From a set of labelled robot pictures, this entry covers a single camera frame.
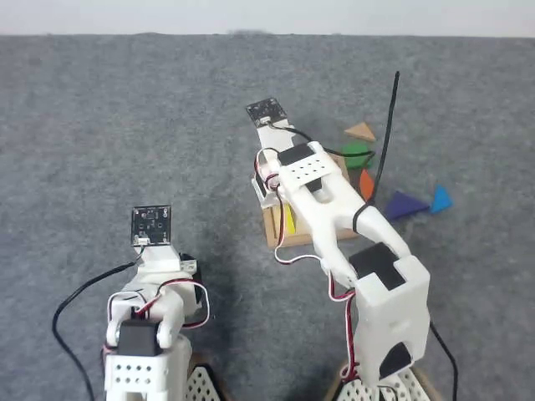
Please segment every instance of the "white base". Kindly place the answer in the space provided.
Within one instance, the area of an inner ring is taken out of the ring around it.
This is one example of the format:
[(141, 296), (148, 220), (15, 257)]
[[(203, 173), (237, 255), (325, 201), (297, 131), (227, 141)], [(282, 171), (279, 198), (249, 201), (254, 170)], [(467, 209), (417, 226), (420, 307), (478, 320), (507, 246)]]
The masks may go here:
[(380, 392), (386, 401), (431, 401), (420, 385), (420, 382), (410, 369), (393, 375), (381, 381), (380, 386), (390, 386), (395, 389), (397, 398), (391, 388), (369, 388), (354, 380), (345, 384), (336, 398), (336, 401), (379, 401)]
[(187, 380), (187, 401), (221, 401), (206, 368), (197, 366)]

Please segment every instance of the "wire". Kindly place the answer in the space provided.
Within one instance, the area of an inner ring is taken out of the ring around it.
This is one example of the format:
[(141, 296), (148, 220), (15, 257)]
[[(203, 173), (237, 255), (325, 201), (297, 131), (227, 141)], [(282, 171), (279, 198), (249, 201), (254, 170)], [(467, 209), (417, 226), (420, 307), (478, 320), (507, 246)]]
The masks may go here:
[(351, 319), (351, 302), (355, 296), (355, 290), (348, 290), (344, 295), (334, 295), (334, 279), (333, 274), (329, 270), (329, 298), (334, 302), (345, 303), (345, 339), (346, 348), (348, 352), (348, 363), (340, 370), (340, 377), (345, 382), (354, 380), (356, 378), (355, 368), (357, 366), (354, 361), (354, 337), (353, 337), (353, 323)]
[(156, 290), (155, 297), (152, 298), (150, 301), (148, 301), (143, 307), (141, 307), (140, 309), (135, 311), (135, 314), (140, 316), (143, 313), (148, 312), (154, 306), (154, 304), (161, 298), (161, 296), (162, 296), (161, 289), (163, 287), (168, 286), (170, 284), (177, 284), (177, 283), (181, 283), (181, 282), (188, 282), (188, 283), (193, 284), (194, 286), (199, 287), (200, 289), (202, 289), (202, 291), (204, 291), (205, 299), (206, 299), (206, 317), (203, 320), (201, 320), (200, 322), (185, 323), (183, 325), (183, 327), (184, 328), (198, 328), (198, 327), (204, 326), (208, 322), (208, 320), (210, 320), (210, 299), (208, 298), (208, 290), (202, 284), (200, 284), (199, 282), (196, 282), (195, 280), (192, 280), (190, 278), (174, 278), (174, 279), (171, 279), (171, 280), (167, 280), (166, 282), (162, 282), (160, 284), (160, 286), (158, 287), (158, 289)]
[[(282, 131), (291, 132), (292, 134), (300, 135), (303, 138), (305, 138), (308, 142), (313, 142), (314, 141), (309, 135), (305, 134), (303, 131), (301, 131), (299, 129), (295, 129), (295, 128), (292, 128), (292, 127), (277, 127), (272, 122), (268, 122), (267, 124), (273, 129), (279, 129), (279, 130), (282, 130)], [(332, 155), (337, 155), (337, 156), (342, 156), (342, 157), (369, 156), (369, 158), (365, 161), (364, 165), (367, 165), (369, 159), (371, 159), (375, 155), (375, 152), (373, 150), (366, 150), (365, 152), (360, 152), (360, 153), (341, 153), (341, 152), (338, 152), (337, 150), (332, 150), (330, 148), (325, 148), (325, 147), (324, 147), (324, 150), (327, 153), (330, 153)]]
[(145, 248), (141, 248), (140, 254), (133, 260), (128, 263), (125, 263), (124, 265), (117, 266), (111, 270), (108, 270), (107, 272), (104, 272), (102, 274), (99, 274), (97, 277), (94, 277), (84, 284), (82, 284), (80, 287), (76, 289), (72, 294), (70, 294), (67, 298), (64, 299), (63, 302), (61, 302), (58, 306), (58, 309), (56, 309), (56, 312), (53, 315), (52, 318), (52, 334), (56, 341), (58, 341), (59, 346), (69, 355), (69, 357), (73, 360), (74, 365), (76, 365), (76, 368), (79, 370), (80, 374), (82, 375), (82, 379), (84, 380), (85, 388), (87, 390), (88, 397), (91, 401), (94, 401), (94, 392), (93, 387), (91, 386), (91, 381), (89, 380), (89, 375), (87, 374), (84, 365), (79, 361), (78, 357), (74, 354), (72, 349), (67, 345), (67, 343), (63, 340), (61, 335), (58, 332), (58, 320), (59, 315), (61, 312), (78, 296), (80, 295), (85, 289), (91, 287), (96, 282), (99, 282), (101, 280), (104, 280), (105, 278), (109, 276), (113, 276), (114, 274), (123, 272), (124, 270), (128, 269), (129, 267), (134, 266), (137, 261), (141, 258), (141, 255), (143, 254), (143, 251)]
[(438, 330), (436, 330), (436, 326), (432, 320), (430, 321), (430, 327), (431, 327), (431, 331), (433, 332), (433, 334), (435, 334), (436, 340), (441, 345), (447, 357), (450, 359), (451, 366), (453, 367), (453, 390), (452, 390), (451, 399), (453, 401), (457, 401), (457, 389), (459, 386), (459, 368), (457, 367), (457, 362), (453, 354), (450, 352), (450, 349), (448, 348), (446, 343), (444, 343), (444, 340), (442, 339), (441, 335), (438, 333)]
[(277, 199), (278, 199), (278, 204), (280, 206), (280, 215), (281, 215), (279, 225), (278, 225), (278, 243), (277, 243), (277, 246), (275, 246), (275, 251), (273, 252), (273, 255), (275, 256), (275, 260), (278, 261), (281, 265), (291, 265), (295, 263), (296, 261), (302, 261), (303, 259), (315, 259), (321, 262), (321, 257), (319, 257), (318, 255), (300, 255), (300, 256), (293, 257), (292, 259), (282, 259), (278, 255), (278, 250), (283, 246), (283, 243), (284, 243), (286, 222), (285, 222), (285, 216), (284, 216), (283, 199), (278, 193), (278, 185), (274, 187), (273, 190), (275, 190), (275, 195), (277, 196)]
[[(278, 250), (281, 248), (281, 246), (284, 243), (284, 232), (285, 232), (285, 218), (284, 218), (284, 204), (283, 200), (278, 193), (278, 185), (273, 188), (275, 191), (275, 195), (277, 196), (278, 203), (280, 206), (280, 222), (279, 222), (279, 232), (278, 232), (278, 244), (275, 247), (274, 256), (275, 259), (283, 264), (283, 265), (291, 265), (292, 263), (296, 261), (300, 261), (302, 259), (316, 259), (321, 262), (321, 257), (317, 255), (301, 255), (296, 256), (289, 260), (281, 259), (278, 256)], [(340, 370), (340, 377), (344, 381), (353, 380), (356, 378), (356, 371), (355, 368), (358, 365), (355, 362), (354, 357), (354, 336), (353, 336), (353, 323), (352, 323), (352, 317), (351, 317), (351, 302), (353, 301), (355, 291), (349, 290), (344, 295), (337, 296), (334, 295), (334, 280), (333, 275), (331, 271), (328, 273), (329, 275), (329, 298), (333, 300), (334, 302), (346, 302), (345, 303), (345, 337), (346, 337), (346, 349), (348, 354), (348, 364), (344, 366)]]
[(383, 174), (383, 167), (386, 161), (386, 151), (388, 150), (388, 143), (390, 141), (390, 133), (392, 132), (392, 119), (394, 118), (395, 100), (398, 95), (398, 83), (400, 82), (400, 72), (396, 71), (394, 76), (394, 87), (392, 88), (392, 96), (390, 98), (390, 107), (388, 108), (388, 119), (386, 120), (385, 140), (383, 142), (383, 150), (381, 152), (381, 158), (379, 160), (379, 167), (377, 168), (377, 175), (375, 176), (374, 190), (369, 198), (372, 202), (375, 200), (377, 194), (377, 188), (379, 188), (379, 181)]
[(260, 165), (259, 158), (260, 158), (260, 155), (261, 155), (262, 153), (264, 153), (266, 150), (271, 150), (271, 151), (277, 153), (277, 155), (280, 153), (280, 152), (279, 152), (278, 150), (276, 150), (275, 148), (270, 148), (270, 147), (268, 147), (268, 148), (261, 148), (261, 149), (257, 152), (257, 155), (256, 155), (255, 158), (254, 158), (254, 172), (255, 172), (257, 175), (260, 176), (260, 179), (261, 179), (262, 181), (264, 181), (264, 179), (263, 179), (262, 176), (260, 175), (260, 171), (259, 171), (259, 169), (258, 169), (258, 166)]
[(331, 298), (331, 301), (333, 302), (344, 302), (347, 301), (349, 298), (351, 298), (354, 295), (353, 290), (347, 291), (344, 295), (334, 295), (334, 279), (333, 279), (333, 273), (329, 270), (328, 274), (329, 276), (329, 298)]
[(383, 168), (385, 167), (386, 151), (388, 150), (388, 143), (390, 142), (390, 133), (392, 132), (392, 119), (394, 118), (395, 100), (398, 94), (398, 83), (400, 81), (400, 72), (396, 71), (394, 76), (394, 86), (392, 88), (392, 96), (390, 98), (390, 107), (388, 109), (388, 119), (386, 121), (385, 140), (383, 142), (383, 149), (381, 151), (381, 157), (379, 161), (379, 167), (377, 168), (377, 175), (375, 177), (374, 189), (372, 190), (369, 199), (355, 212), (353, 215), (353, 231), (357, 232), (357, 220), (360, 214), (366, 210), (366, 208), (375, 203), (375, 196), (377, 195), (377, 188), (379, 188), (379, 182), (383, 175)]

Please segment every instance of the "white robotic arm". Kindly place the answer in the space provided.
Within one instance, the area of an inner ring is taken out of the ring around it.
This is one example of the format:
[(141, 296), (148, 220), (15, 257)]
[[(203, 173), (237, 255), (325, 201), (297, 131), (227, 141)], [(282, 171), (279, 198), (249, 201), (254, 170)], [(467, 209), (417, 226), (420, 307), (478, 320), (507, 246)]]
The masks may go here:
[[(252, 180), (261, 206), (277, 204), (277, 195), (286, 201), (308, 226), (325, 273), (354, 288), (357, 373), (374, 387), (424, 354), (429, 272), (375, 207), (360, 210), (364, 200), (318, 142), (293, 144), (293, 134), (285, 130), (293, 127), (276, 99), (251, 104), (247, 112), (263, 149)], [(340, 228), (354, 229), (376, 244), (348, 259), (338, 248)]]
[[(196, 292), (196, 287), (206, 294), (207, 315), (194, 327), (204, 324), (210, 314), (206, 288), (193, 280), (196, 261), (181, 260), (174, 247), (167, 245), (169, 232), (164, 244), (152, 246), (163, 240), (154, 239), (162, 217), (157, 214), (158, 208), (168, 208), (169, 222), (171, 208), (149, 207), (156, 209), (136, 208), (145, 214), (145, 221), (139, 223), (139, 217), (133, 222), (133, 230), (138, 233), (133, 241), (144, 246), (138, 248), (143, 263), (136, 276), (108, 301), (104, 380), (108, 401), (185, 400), (191, 345), (180, 330), (188, 327), (186, 317), (201, 307), (202, 292)], [(150, 224), (154, 226), (152, 231), (147, 227)]]

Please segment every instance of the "purple triangle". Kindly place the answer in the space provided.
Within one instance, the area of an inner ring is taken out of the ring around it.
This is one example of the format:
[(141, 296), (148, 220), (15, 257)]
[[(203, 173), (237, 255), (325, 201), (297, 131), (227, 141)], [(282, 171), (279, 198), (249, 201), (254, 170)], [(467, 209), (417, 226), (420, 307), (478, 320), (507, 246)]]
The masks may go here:
[(429, 209), (429, 205), (397, 190), (386, 206), (385, 216), (387, 220), (392, 221), (427, 209)]

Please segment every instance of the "yellow block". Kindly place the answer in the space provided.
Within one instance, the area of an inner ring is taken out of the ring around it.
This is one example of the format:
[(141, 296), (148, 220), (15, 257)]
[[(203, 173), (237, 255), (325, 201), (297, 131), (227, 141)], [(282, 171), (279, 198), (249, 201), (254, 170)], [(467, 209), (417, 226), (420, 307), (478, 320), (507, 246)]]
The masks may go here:
[(286, 229), (286, 234), (295, 234), (295, 224), (293, 223), (292, 209), (290, 209), (290, 205), (288, 203), (284, 204), (284, 223), (286, 224), (284, 227)]

